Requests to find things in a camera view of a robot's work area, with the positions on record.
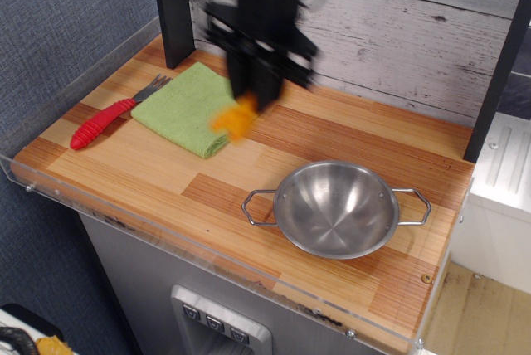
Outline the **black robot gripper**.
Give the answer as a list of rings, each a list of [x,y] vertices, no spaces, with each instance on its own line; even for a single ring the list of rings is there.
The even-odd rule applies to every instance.
[[[276,101],[284,79],[309,87],[314,73],[289,58],[309,63],[317,46],[295,25],[299,0],[237,0],[236,6],[208,2],[207,38],[226,52],[235,100],[253,92],[257,110]]]

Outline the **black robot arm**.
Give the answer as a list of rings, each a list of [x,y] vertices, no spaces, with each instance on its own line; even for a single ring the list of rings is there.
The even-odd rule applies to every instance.
[[[313,74],[289,55],[312,61],[317,46],[295,25],[300,0],[208,2],[207,39],[226,52],[235,99],[250,95],[258,111],[280,97],[286,80],[307,87]]]

